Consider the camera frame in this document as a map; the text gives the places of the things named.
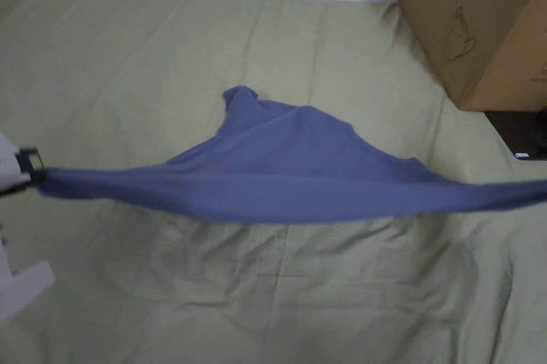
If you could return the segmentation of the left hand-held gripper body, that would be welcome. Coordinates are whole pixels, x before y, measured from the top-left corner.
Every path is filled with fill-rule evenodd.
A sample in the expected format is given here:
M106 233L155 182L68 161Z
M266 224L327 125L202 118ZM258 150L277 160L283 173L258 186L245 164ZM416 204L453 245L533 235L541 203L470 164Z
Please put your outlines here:
M22 148L1 134L1 191L24 180L15 158L20 149ZM23 311L53 284L54 279L52 269L46 261L21 273L15 273L9 265L4 243L1 242L1 321Z

